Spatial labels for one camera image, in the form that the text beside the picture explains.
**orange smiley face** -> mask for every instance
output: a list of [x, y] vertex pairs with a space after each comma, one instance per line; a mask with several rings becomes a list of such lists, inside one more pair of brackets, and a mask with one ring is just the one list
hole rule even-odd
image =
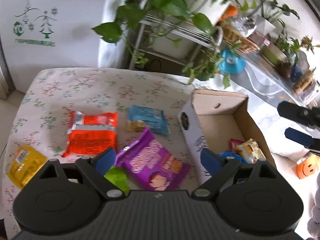
[[296, 166], [299, 179], [304, 179], [318, 170], [319, 157], [312, 154], [309, 158]]

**tree graphic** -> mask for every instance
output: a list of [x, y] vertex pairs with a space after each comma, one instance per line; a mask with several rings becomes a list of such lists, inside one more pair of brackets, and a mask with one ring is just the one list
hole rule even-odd
[[52, 18], [51, 18], [51, 17], [48, 17], [48, 16], [47, 16], [47, 13], [48, 13], [48, 12], [45, 11], [45, 12], [44, 12], [44, 15], [39, 16], [39, 17], [43, 17], [43, 19], [42, 19], [43, 23], [42, 23], [42, 25], [41, 25], [42, 30], [39, 31], [39, 32], [42, 33], [42, 34], [44, 34], [44, 38], [45, 38], [45, 39], [50, 39], [49, 35], [50, 35], [51, 33], [54, 33], [54, 31], [51, 30], [50, 26], [52, 26], [52, 24], [49, 23], [49, 19], [52, 19]]
[[55, 8], [55, 7], [53, 7], [53, 8], [51, 9], [51, 14], [57, 15], [57, 14], [58, 14], [58, 9]]
[[24, 15], [23, 15], [23, 22], [24, 22], [24, 24], [27, 24], [28, 23], [28, 21], [29, 21], [29, 18], [28, 18], [28, 15], [27, 15], [27, 11], [29, 11], [30, 10], [30, 1], [29, 0], [27, 0], [27, 5], [26, 5], [26, 8], [25, 8], [25, 10], [24, 10]]
[[30, 23], [28, 25], [29, 30], [33, 31], [35, 29], [35, 25], [33, 23]]

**open cardboard box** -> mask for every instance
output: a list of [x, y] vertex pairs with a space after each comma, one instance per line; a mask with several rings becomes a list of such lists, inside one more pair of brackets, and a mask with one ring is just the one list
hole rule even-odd
[[218, 154], [229, 149], [231, 138], [257, 141], [266, 159], [276, 166], [266, 140], [247, 112], [248, 96], [239, 93], [194, 90], [192, 98], [179, 113], [179, 122], [193, 157], [200, 183], [209, 176], [200, 162], [205, 147]]

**green snack bag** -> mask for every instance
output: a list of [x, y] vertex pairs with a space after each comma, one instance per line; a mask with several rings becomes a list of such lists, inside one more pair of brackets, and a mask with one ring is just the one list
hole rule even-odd
[[113, 185], [121, 189], [126, 196], [128, 195], [130, 188], [127, 182], [127, 175], [124, 173], [124, 170], [122, 168], [112, 166], [110, 170], [104, 175], [104, 177]]

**pothos plant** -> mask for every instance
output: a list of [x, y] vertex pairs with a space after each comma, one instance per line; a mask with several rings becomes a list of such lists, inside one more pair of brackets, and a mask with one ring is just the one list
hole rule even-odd
[[[236, 57], [239, 57], [236, 50], [241, 46], [241, 44], [241, 41], [237, 41], [233, 46], [228, 45], [228, 48]], [[191, 84], [194, 78], [197, 78], [200, 81], [213, 78], [218, 72], [220, 64], [222, 64], [225, 60], [225, 58], [221, 55], [221, 53], [218, 53], [217, 50], [201, 50], [201, 53], [203, 54], [203, 57], [197, 66], [194, 66], [194, 64], [191, 62], [182, 70], [182, 73], [189, 77], [188, 84]], [[230, 73], [223, 73], [223, 85], [224, 88], [230, 86]]]
[[[207, 36], [211, 36], [214, 32], [214, 28], [206, 15], [203, 13], [198, 13], [192, 11], [188, 8], [185, 0], [147, 0], [143, 8], [140, 7], [140, 2], [142, 0], [126, 0], [124, 5], [118, 7], [116, 12], [116, 17], [113, 22], [107, 22], [100, 24], [92, 28], [101, 38], [108, 43], [117, 43], [119, 40], [124, 37], [127, 49], [133, 54], [136, 64], [145, 64], [148, 59], [145, 58], [144, 53], [134, 52], [133, 45], [130, 44], [128, 39], [125, 36], [123, 25], [126, 25], [126, 28], [133, 32], [138, 26], [140, 20], [142, 20], [145, 15], [149, 12], [156, 13], [160, 19], [165, 19], [167, 16], [172, 16], [176, 18], [177, 23], [175, 26], [170, 28], [165, 28], [161, 24], [156, 27], [153, 27], [149, 30], [146, 30], [147, 37], [149, 41], [149, 46], [152, 46], [153, 40], [158, 37], [166, 37], [174, 28], [176, 28], [181, 22], [189, 21], [192, 22], [198, 29], [203, 31]], [[241, 8], [246, 7], [246, 4], [243, 6], [240, 5], [238, 1], [237, 4]], [[180, 39], [172, 40], [175, 46], [179, 45]], [[214, 76], [215, 69], [217, 69], [218, 62], [221, 62], [220, 54], [215, 51], [204, 51], [203, 59], [200, 60], [199, 65], [195, 68], [187, 68], [189, 71], [185, 70], [185, 73], [188, 73], [190, 81], [192, 82], [195, 77], [207, 78]]]

